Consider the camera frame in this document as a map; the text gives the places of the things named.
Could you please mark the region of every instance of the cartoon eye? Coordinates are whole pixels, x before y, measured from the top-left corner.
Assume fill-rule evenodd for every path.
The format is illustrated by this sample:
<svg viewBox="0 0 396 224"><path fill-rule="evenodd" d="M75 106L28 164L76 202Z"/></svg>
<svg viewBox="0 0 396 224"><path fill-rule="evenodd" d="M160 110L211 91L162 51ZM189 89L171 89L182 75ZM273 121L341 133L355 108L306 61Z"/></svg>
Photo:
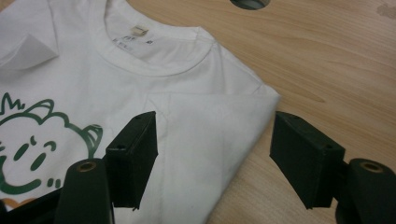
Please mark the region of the cartoon eye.
<svg viewBox="0 0 396 224"><path fill-rule="evenodd" d="M35 146L37 144L37 141L35 140L35 136L34 135L32 135L30 137L30 144L32 146ZM14 161L18 161L23 156L23 154L27 151L28 148L29 148L29 144L28 143L23 144L20 147L20 149L18 149L17 153L15 153Z"/></svg>
<svg viewBox="0 0 396 224"><path fill-rule="evenodd" d="M0 151L3 151L4 149L6 149L6 147L1 146L2 142L0 142Z"/></svg>
<svg viewBox="0 0 396 224"><path fill-rule="evenodd" d="M55 151L56 149L56 143L54 141L49 141L46 144L44 144L44 147L50 146L50 151Z"/></svg>

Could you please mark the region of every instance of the wooden surface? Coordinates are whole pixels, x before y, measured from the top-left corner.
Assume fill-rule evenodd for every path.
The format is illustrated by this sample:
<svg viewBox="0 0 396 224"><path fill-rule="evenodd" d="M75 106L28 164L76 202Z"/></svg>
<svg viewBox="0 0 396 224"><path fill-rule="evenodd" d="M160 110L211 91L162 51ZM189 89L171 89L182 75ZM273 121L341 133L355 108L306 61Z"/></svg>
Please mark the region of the wooden surface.
<svg viewBox="0 0 396 224"><path fill-rule="evenodd" d="M274 87L278 110L396 171L396 1L272 0L256 11L229 0L128 0L156 21L203 26ZM0 0L5 7L9 0ZM272 124L208 223L335 223L332 208L305 210L269 158Z"/></svg>

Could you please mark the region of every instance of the green outline drawing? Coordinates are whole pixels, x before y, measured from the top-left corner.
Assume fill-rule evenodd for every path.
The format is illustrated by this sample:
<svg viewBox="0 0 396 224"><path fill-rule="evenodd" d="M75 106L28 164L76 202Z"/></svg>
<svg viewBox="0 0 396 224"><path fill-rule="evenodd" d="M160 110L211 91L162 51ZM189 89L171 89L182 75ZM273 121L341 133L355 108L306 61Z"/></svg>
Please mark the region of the green outline drawing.
<svg viewBox="0 0 396 224"><path fill-rule="evenodd" d="M11 111L12 113L10 115L6 115L5 118L0 117L0 127L13 119L17 118L29 118L33 119L37 122L38 125L42 125L46 120L53 118L53 117L58 117L64 121L64 127L66 129L70 129L77 133L81 139L85 142L88 150L88 158L93 158L93 155L95 154L97 148L99 147L99 144L102 140L103 136L103 129L99 125L89 125L83 129L80 129L77 125L73 124L70 122L69 117L62 112L54 112L53 108L55 106L55 103L51 99L46 99L42 100L32 106L30 106L27 109L25 108L25 104L21 103L21 100L18 99L15 102L11 100L11 97L8 92L6 92L3 95L1 105L0 105L0 116L3 117L7 111ZM48 113L44 117L38 115L35 113L35 110L37 109L46 109ZM33 146L35 145L35 139L34 136L32 135L30 139L30 144ZM50 151L54 151L56 149L56 143L53 141L47 142L44 147L48 147ZM7 156L3 155L0 156L0 190L3 191L6 194L11 194L11 195L16 195L16 194L23 194L26 192L29 192L33 189L38 188L41 186L42 181L40 179L35 179L31 181L30 183L27 183L22 186L12 186L9 185L5 174L3 172L3 165L6 162L6 160L14 160L17 161L23 153L27 150L28 144L24 144L23 146L20 147L19 150L17 150L16 155L13 158L8 158ZM6 150L6 147L1 146L0 142L0 152ZM36 170L44 161L46 158L46 154L42 153L40 154L35 161L33 161L33 164L31 166L31 171L33 172ZM50 187L52 186L52 181L48 181L47 186ZM60 180L56 180L56 188L60 187Z"/></svg>

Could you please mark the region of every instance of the t-shirt sleeve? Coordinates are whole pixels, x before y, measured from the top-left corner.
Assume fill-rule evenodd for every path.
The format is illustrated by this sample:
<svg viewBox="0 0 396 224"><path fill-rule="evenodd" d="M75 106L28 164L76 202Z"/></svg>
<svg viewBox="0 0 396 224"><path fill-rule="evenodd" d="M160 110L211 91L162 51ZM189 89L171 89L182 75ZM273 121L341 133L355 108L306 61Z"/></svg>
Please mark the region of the t-shirt sleeve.
<svg viewBox="0 0 396 224"><path fill-rule="evenodd" d="M47 0L18 0L0 13L0 69L25 69L58 54Z"/></svg>
<svg viewBox="0 0 396 224"><path fill-rule="evenodd" d="M150 95L146 109L157 112L161 152L139 221L163 211L163 223L205 222L278 100L268 86L251 94Z"/></svg>

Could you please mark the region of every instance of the clothing tag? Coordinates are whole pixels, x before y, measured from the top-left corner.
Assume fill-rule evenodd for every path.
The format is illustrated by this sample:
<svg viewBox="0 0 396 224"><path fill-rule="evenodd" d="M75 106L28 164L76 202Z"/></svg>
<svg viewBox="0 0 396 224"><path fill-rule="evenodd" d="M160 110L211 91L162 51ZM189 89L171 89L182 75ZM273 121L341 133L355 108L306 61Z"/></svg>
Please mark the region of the clothing tag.
<svg viewBox="0 0 396 224"><path fill-rule="evenodd" d="M129 42L134 40L134 37L128 36L128 37L123 37L123 38L115 38L113 39L113 43L117 45L120 49L125 49L127 51L132 51L133 48L126 44L125 42Z"/></svg>
<svg viewBox="0 0 396 224"><path fill-rule="evenodd" d="M132 34L137 36L145 35L148 31L148 28L141 25L136 25L134 28L131 29Z"/></svg>
<svg viewBox="0 0 396 224"><path fill-rule="evenodd" d="M132 52L141 49L143 46L152 45L154 41L151 39L139 38L132 35L125 35L113 39L113 43L120 49Z"/></svg>

